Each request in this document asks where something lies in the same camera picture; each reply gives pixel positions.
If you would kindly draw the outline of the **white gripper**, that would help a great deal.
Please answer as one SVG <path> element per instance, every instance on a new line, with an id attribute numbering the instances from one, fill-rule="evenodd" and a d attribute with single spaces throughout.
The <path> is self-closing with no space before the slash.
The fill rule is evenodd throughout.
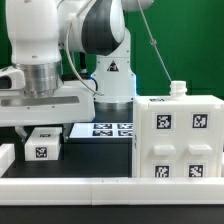
<path id="1" fill-rule="evenodd" d="M 23 126 L 63 125 L 63 139 L 67 141 L 73 124 L 89 122 L 95 117 L 92 93 L 79 81 L 67 81 L 52 97 L 26 98 L 22 95 L 0 96 L 0 127 L 15 127 L 15 132 L 26 141 Z"/>

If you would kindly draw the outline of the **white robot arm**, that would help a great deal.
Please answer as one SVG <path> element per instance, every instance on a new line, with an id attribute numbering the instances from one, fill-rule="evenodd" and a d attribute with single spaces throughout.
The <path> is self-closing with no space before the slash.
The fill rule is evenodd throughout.
<path id="1" fill-rule="evenodd" d="M 125 37 L 124 13 L 154 0 L 5 0 L 11 65 L 0 69 L 0 127 L 88 122 L 91 81 L 61 80 L 61 51 L 107 56 Z"/>

